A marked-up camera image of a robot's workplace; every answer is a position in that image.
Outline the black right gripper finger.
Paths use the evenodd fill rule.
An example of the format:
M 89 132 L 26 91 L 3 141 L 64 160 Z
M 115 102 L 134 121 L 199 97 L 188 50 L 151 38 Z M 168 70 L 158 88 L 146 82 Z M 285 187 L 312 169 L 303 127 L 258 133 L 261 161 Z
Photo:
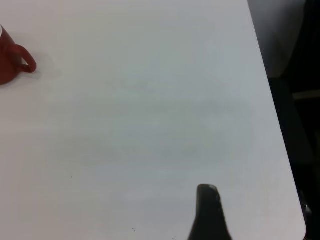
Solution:
M 197 187 L 196 214 L 188 237 L 190 240 L 231 240 L 221 196 L 216 186 Z

